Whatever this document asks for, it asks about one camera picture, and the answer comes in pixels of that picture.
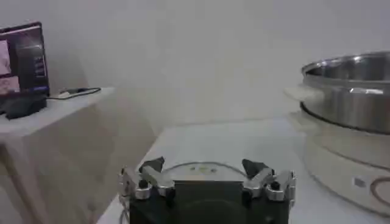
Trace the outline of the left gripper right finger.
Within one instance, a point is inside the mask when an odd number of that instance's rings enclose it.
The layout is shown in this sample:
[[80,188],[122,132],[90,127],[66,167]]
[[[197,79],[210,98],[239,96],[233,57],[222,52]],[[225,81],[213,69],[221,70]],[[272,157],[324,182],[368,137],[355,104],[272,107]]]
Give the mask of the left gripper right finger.
[[243,159],[247,180],[242,183],[243,201],[265,197],[270,201],[296,200],[296,175],[292,170],[275,173],[265,163]]

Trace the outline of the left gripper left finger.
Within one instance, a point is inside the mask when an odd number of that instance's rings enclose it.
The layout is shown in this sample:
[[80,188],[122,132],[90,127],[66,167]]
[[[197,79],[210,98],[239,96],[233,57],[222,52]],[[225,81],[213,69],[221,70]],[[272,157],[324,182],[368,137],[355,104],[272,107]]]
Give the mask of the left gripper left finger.
[[125,166],[121,169],[118,179],[119,195],[133,200],[148,200],[152,191],[166,200],[176,196],[175,182],[162,174],[164,157],[144,162],[138,170]]

